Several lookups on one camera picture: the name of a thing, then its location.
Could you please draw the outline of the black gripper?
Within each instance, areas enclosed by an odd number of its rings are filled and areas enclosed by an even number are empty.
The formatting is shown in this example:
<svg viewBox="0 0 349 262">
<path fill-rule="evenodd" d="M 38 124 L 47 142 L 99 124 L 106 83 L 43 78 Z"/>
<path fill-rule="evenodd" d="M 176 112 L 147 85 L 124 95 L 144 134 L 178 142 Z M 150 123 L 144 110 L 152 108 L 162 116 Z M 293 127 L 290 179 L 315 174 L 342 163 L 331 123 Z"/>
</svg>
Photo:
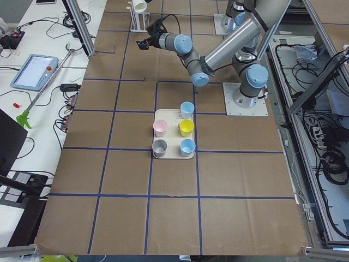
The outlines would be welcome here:
<svg viewBox="0 0 349 262">
<path fill-rule="evenodd" d="M 140 50 L 148 50 L 150 46 L 160 48 L 160 37 L 163 34 L 167 33 L 167 29 L 163 24 L 163 20 L 164 19 L 157 19 L 147 27 L 147 32 L 150 37 L 146 40 L 136 42 Z"/>
</svg>

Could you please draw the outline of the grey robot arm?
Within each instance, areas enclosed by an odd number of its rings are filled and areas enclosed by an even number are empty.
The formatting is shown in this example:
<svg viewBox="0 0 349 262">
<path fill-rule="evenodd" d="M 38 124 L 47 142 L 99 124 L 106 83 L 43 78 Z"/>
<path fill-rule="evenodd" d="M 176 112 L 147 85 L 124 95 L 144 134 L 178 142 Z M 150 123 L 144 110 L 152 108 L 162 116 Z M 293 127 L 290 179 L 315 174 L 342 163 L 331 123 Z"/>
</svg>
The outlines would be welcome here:
<svg viewBox="0 0 349 262">
<path fill-rule="evenodd" d="M 245 21 L 244 0 L 229 0 L 222 25 L 231 32 Z"/>
<path fill-rule="evenodd" d="M 261 46 L 269 44 L 267 36 L 282 19 L 289 4 L 289 1 L 229 1 L 227 17 L 232 17 L 231 9 L 235 5 L 243 7 L 243 12 L 231 19 L 237 29 L 206 56 L 199 54 L 189 36 L 168 32 L 163 18 L 147 27 L 149 37 L 138 41 L 137 45 L 141 50 L 152 46 L 175 52 L 196 87 L 205 86 L 219 66 L 231 59 L 242 81 L 232 95 L 233 101 L 241 108 L 250 109 L 256 105 L 258 95 L 269 78 L 268 70 L 258 62 L 258 54 L 264 53 Z"/>
</svg>

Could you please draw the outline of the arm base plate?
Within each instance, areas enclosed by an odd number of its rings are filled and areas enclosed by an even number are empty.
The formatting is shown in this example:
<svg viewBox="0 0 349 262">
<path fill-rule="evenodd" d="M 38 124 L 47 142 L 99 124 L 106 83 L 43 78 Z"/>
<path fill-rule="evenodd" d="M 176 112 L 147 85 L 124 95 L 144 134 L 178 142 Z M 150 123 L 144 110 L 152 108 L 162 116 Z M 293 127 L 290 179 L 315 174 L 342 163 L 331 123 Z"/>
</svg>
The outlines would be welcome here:
<svg viewBox="0 0 349 262">
<path fill-rule="evenodd" d="M 229 35 L 235 31 L 245 20 L 245 12 L 238 14 L 235 18 L 230 18 L 224 14 L 214 14 L 214 27 L 216 35 Z"/>
<path fill-rule="evenodd" d="M 240 83 L 223 82 L 223 93 L 227 116 L 267 117 L 268 110 L 263 92 L 249 98 L 240 92 Z"/>
</svg>

